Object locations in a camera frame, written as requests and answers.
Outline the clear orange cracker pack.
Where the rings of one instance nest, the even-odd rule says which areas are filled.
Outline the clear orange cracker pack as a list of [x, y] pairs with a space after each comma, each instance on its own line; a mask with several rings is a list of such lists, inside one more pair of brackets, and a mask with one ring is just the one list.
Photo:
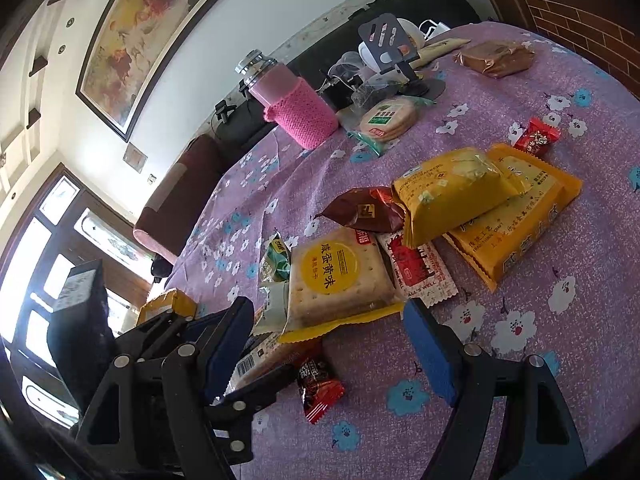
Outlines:
[[321, 350], [320, 337], [300, 339], [289, 333], [273, 333], [239, 359], [224, 393], [235, 392], [278, 366], [301, 363]]

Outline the small red candy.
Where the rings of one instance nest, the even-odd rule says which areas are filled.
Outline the small red candy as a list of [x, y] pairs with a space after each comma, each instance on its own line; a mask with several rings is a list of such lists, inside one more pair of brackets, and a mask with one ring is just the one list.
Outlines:
[[331, 363], [323, 354], [312, 356], [299, 367], [296, 384], [302, 397], [305, 418], [316, 424], [337, 404], [346, 390]]

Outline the white snack packet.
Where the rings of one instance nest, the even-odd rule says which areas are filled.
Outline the white snack packet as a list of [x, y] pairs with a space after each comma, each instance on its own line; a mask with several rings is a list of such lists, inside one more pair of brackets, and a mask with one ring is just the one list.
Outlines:
[[282, 333], [288, 322], [288, 282], [262, 286], [264, 303], [256, 312], [253, 335]]

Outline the green snack packet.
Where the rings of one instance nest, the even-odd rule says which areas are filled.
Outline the green snack packet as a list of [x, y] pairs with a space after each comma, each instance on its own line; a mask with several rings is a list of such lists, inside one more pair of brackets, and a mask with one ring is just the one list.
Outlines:
[[259, 263], [259, 278], [262, 283], [288, 282], [291, 273], [291, 253], [282, 237], [275, 232], [268, 240]]

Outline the square cracker pack yellow label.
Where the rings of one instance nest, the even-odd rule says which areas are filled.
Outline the square cracker pack yellow label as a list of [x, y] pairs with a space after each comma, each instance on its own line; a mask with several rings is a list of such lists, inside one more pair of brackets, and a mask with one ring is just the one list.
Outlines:
[[375, 236], [338, 228], [292, 251], [282, 344], [316, 339], [337, 327], [400, 310], [400, 293]]

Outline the red white zigzag sachet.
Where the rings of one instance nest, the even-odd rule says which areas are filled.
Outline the red white zigzag sachet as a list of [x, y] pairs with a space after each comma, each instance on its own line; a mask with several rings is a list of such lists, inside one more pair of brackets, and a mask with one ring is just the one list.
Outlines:
[[378, 244], [390, 258], [394, 283], [401, 296], [421, 299], [430, 308], [459, 292], [433, 243], [412, 249], [404, 245], [401, 232], [397, 232], [378, 234]]

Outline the dark red snack packet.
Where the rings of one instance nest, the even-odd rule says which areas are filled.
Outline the dark red snack packet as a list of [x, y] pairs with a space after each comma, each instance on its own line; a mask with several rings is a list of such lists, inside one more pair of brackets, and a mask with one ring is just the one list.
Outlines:
[[395, 233], [405, 223], [405, 213], [386, 186], [352, 188], [337, 196], [317, 217], [327, 218], [354, 230]]

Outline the puffy yellow snack pack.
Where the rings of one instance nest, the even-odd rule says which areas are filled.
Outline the puffy yellow snack pack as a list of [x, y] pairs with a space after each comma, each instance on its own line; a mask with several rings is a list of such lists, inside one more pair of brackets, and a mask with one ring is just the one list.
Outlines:
[[422, 162], [392, 184], [405, 213], [402, 242], [417, 248], [525, 194], [525, 177], [478, 148], [459, 148]]

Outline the yellow cardboard box tray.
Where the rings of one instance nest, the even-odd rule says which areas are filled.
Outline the yellow cardboard box tray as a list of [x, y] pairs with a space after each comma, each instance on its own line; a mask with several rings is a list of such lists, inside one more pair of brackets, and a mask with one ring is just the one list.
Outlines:
[[179, 289], [169, 289], [155, 299], [148, 301], [141, 309], [137, 319], [137, 325], [141, 325], [157, 315], [165, 312], [175, 312], [181, 316], [194, 316], [198, 310], [198, 304], [185, 292]]

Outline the flat yellow biscuit pack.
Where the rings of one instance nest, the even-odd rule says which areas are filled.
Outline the flat yellow biscuit pack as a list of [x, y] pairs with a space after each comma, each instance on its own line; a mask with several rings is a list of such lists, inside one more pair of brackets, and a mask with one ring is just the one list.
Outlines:
[[523, 179], [529, 190], [446, 233], [444, 239], [493, 292], [582, 192], [582, 180], [510, 145], [495, 144], [488, 154]]

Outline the red white wrapped candy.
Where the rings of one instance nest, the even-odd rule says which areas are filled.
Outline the red white wrapped candy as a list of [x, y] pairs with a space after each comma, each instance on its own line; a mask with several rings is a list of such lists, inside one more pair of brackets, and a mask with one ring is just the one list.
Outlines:
[[557, 128], [547, 125], [541, 119], [532, 118], [513, 146], [522, 152], [542, 157], [552, 144], [560, 140], [560, 136]]

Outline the pink bottle with knit sleeve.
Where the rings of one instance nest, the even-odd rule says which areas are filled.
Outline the pink bottle with knit sleeve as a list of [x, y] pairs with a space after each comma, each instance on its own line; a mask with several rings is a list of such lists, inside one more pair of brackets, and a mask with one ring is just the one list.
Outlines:
[[261, 50], [248, 52], [235, 71], [262, 103], [265, 121], [275, 122], [304, 150], [318, 148], [340, 126], [334, 110], [304, 78]]

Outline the round crackers in clear bag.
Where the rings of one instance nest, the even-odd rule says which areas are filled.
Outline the round crackers in clear bag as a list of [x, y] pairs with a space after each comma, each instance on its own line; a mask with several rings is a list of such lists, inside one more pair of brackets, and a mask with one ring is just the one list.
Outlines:
[[378, 102], [367, 112], [349, 108], [341, 125], [349, 136], [362, 142], [375, 156], [382, 156], [390, 144], [409, 131], [424, 108], [436, 102], [420, 96], [394, 96]]

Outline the brown wrapped snack pack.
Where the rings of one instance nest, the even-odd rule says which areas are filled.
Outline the brown wrapped snack pack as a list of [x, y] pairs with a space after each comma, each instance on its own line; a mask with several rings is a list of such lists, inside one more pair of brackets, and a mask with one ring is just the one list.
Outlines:
[[484, 41], [466, 48], [454, 56], [454, 62], [474, 72], [494, 79], [528, 70], [534, 64], [535, 53], [513, 41]]

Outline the white plastic jar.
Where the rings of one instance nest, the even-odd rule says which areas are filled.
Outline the white plastic jar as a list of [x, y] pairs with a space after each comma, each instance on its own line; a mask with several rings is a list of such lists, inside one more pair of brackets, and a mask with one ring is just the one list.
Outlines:
[[[404, 18], [398, 18], [398, 23], [401, 24], [402, 28], [407, 33], [416, 50], [422, 49], [424, 47], [425, 40], [422, 32], [420, 31], [420, 29], [418, 29], [418, 26], [416, 26], [416, 24], [413, 24], [413, 22], [405, 20]], [[373, 57], [368, 47], [363, 42], [360, 42], [358, 46], [358, 53], [360, 55], [360, 58], [363, 60], [363, 63], [366, 64], [371, 70], [374, 70], [375, 73], [378, 73], [380, 71], [376, 59]]]

